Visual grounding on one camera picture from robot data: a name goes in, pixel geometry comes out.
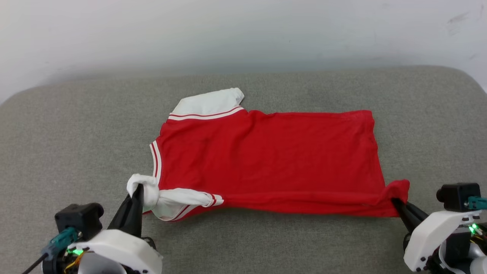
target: green led light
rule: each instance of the green led light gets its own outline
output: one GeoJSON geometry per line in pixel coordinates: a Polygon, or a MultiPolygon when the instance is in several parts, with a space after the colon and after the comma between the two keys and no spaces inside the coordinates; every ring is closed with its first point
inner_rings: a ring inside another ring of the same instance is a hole
{"type": "Polygon", "coordinates": [[[78,250],[78,249],[75,249],[75,250],[68,250],[69,253],[72,253],[72,254],[76,254],[78,256],[81,255],[81,253],[83,253],[82,250],[78,250]]]}

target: folded fabric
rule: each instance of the folded fabric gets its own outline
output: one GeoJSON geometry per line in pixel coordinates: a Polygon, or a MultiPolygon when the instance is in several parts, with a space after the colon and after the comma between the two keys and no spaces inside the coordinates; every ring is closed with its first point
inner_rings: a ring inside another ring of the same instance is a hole
{"type": "Polygon", "coordinates": [[[150,145],[152,176],[127,184],[144,185],[144,210],[164,221],[222,207],[398,216],[391,198],[406,202],[409,182],[385,186],[371,111],[265,114],[243,97],[231,88],[179,102],[150,145]]]}

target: wire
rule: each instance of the wire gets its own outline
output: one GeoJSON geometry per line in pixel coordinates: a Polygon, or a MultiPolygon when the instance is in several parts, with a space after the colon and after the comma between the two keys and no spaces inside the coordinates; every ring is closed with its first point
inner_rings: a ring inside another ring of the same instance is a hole
{"type": "Polygon", "coordinates": [[[26,271],[22,272],[22,274],[27,274],[30,273],[34,268],[36,268],[37,265],[39,265],[45,258],[49,256],[47,253],[44,253],[35,263],[33,263],[26,271]]]}
{"type": "Polygon", "coordinates": [[[65,269],[64,269],[64,274],[67,274],[67,270],[70,269],[71,267],[79,264],[80,260],[81,260],[81,257],[83,257],[83,255],[85,254],[85,252],[81,253],[74,262],[72,262],[71,264],[69,264],[65,269]]]}

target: sleeve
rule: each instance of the sleeve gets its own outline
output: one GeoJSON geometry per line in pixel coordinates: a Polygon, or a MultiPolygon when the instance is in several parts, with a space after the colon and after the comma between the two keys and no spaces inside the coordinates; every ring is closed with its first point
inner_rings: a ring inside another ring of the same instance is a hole
{"type": "Polygon", "coordinates": [[[225,117],[244,109],[240,106],[244,94],[239,88],[213,91],[186,97],[169,115],[169,120],[215,119],[225,117]]]}

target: yellow wire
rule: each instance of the yellow wire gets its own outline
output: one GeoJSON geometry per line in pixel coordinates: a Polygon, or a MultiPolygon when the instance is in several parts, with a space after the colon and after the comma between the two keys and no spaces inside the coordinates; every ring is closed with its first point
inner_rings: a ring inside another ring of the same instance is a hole
{"type": "Polygon", "coordinates": [[[72,262],[71,264],[69,264],[65,269],[64,269],[64,274],[67,274],[67,270],[70,269],[71,267],[73,267],[74,265],[77,265],[79,264],[79,261],[81,260],[81,257],[83,257],[83,255],[85,254],[86,252],[83,252],[81,253],[74,262],[72,262]]]}

